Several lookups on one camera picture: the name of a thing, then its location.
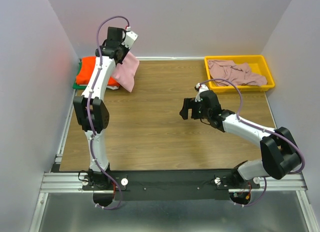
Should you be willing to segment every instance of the orange towel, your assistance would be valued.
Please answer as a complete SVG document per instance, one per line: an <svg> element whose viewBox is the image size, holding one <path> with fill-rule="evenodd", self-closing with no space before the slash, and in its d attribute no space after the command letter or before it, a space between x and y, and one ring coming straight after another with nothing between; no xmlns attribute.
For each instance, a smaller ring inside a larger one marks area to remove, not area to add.
<svg viewBox="0 0 320 232"><path fill-rule="evenodd" d="M80 73L75 77L75 82L78 85L88 85L90 78L92 76L92 73L94 72L96 63L96 57L95 56L87 56L82 58L82 66ZM120 86L119 83L117 83L116 80L114 80L112 77L110 77L108 86Z"/></svg>

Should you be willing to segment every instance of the wooden tabletop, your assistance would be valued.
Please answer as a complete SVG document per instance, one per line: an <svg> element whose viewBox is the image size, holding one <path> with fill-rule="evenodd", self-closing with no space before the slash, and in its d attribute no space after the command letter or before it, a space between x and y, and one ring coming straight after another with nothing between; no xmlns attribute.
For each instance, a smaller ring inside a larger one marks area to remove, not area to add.
<svg viewBox="0 0 320 232"><path fill-rule="evenodd" d="M233 168L261 158L260 149L199 120L179 116L185 97L206 80L203 61L141 61L132 93L107 90L110 113L106 153L112 170ZM263 92L243 93L242 117L274 127ZM219 94L223 109L237 111L237 93ZM87 170L88 143L73 112L60 171Z"/></svg>

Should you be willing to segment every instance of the white wall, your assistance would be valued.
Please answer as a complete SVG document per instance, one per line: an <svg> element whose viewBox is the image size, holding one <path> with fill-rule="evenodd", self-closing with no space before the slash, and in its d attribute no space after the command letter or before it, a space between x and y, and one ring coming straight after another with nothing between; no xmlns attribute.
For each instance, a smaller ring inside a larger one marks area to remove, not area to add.
<svg viewBox="0 0 320 232"><path fill-rule="evenodd" d="M0 0L0 231L29 231L77 56L48 0Z"/></svg>
<svg viewBox="0 0 320 232"><path fill-rule="evenodd" d="M276 88L268 100L278 126L287 126L305 154L308 196L320 221L320 0L292 0L263 54Z"/></svg>
<svg viewBox="0 0 320 232"><path fill-rule="evenodd" d="M117 14L127 16L140 36L132 48L137 56L260 54L291 0L49 1L84 57L96 49L99 24Z"/></svg>

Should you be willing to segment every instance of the folded pink cloth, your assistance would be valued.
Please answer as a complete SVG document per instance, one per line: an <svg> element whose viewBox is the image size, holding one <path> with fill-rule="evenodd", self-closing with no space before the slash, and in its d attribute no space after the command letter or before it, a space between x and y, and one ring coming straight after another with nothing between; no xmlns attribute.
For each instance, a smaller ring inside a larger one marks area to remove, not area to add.
<svg viewBox="0 0 320 232"><path fill-rule="evenodd" d="M111 75L128 92L132 92L134 88L135 74L139 63L139 60L131 52L128 52L122 64L117 64Z"/></svg>
<svg viewBox="0 0 320 232"><path fill-rule="evenodd" d="M208 67L212 78L223 78L238 86L262 86L268 83L266 77L251 72L248 63L237 65L234 61L208 60ZM230 86L224 81L215 83L217 86Z"/></svg>

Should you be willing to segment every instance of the gray floor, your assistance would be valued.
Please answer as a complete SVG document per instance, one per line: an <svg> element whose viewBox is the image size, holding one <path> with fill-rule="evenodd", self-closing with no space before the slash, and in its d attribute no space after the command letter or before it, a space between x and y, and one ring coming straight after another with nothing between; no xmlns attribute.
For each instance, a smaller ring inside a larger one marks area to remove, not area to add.
<svg viewBox="0 0 320 232"><path fill-rule="evenodd" d="M51 194L41 232L304 232L296 192L267 192L256 205L230 201L125 202L115 211L94 207L91 194Z"/></svg>

